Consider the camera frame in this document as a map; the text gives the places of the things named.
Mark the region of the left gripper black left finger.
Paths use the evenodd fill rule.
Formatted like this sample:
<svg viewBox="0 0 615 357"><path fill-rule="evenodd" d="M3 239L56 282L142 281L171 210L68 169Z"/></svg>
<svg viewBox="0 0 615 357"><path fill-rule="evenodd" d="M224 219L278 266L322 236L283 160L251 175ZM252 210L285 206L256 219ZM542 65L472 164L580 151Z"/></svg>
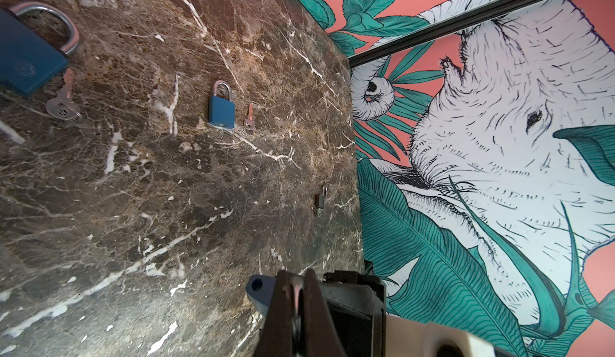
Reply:
<svg viewBox="0 0 615 357"><path fill-rule="evenodd" d="M293 321L296 318L293 273L277 274L271 305L253 356L295 356L297 352Z"/></svg>

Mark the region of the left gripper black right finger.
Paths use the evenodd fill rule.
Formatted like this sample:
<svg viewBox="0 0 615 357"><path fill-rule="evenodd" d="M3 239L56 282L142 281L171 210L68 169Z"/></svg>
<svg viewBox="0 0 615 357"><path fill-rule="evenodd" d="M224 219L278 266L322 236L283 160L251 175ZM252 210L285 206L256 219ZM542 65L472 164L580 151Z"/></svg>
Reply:
<svg viewBox="0 0 615 357"><path fill-rule="evenodd" d="M302 339L304 356L346 356L323 297L320 281L312 269L304 275Z"/></svg>

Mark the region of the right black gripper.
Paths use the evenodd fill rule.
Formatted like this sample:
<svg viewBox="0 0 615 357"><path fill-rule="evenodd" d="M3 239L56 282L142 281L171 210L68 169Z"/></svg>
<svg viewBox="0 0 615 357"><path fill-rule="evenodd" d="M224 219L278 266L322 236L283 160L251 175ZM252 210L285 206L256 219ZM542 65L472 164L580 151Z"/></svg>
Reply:
<svg viewBox="0 0 615 357"><path fill-rule="evenodd" d="M381 279L359 272L328 272L321 291L346 354L384 356L386 287Z"/></svg>

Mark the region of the blue padlock front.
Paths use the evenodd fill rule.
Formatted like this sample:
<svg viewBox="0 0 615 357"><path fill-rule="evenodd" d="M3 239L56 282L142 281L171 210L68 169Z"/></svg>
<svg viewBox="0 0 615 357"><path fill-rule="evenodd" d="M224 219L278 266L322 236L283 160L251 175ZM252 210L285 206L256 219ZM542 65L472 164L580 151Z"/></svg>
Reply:
<svg viewBox="0 0 615 357"><path fill-rule="evenodd" d="M225 129L235 128L235 104L232 88L223 80L217 80L209 99L208 123Z"/></svg>

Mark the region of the blue padlock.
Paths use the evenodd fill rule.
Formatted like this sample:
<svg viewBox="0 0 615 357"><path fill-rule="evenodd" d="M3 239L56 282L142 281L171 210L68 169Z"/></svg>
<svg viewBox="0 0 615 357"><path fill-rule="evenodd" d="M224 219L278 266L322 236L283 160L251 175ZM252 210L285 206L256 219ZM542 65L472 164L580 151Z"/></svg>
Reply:
<svg viewBox="0 0 615 357"><path fill-rule="evenodd" d="M208 123L225 129L235 128L235 104L232 88L223 80L217 80L209 99Z"/></svg>
<svg viewBox="0 0 615 357"><path fill-rule="evenodd" d="M267 316L275 290L276 278L267 275L252 275L245 287L248 299L254 308L263 316Z"/></svg>
<svg viewBox="0 0 615 357"><path fill-rule="evenodd" d="M67 41L60 48L22 23L20 16L43 11L62 21ZM1 84L30 97L51 78L69 66L68 56L78 47L78 27L61 10L37 1L18 3L1 10Z"/></svg>

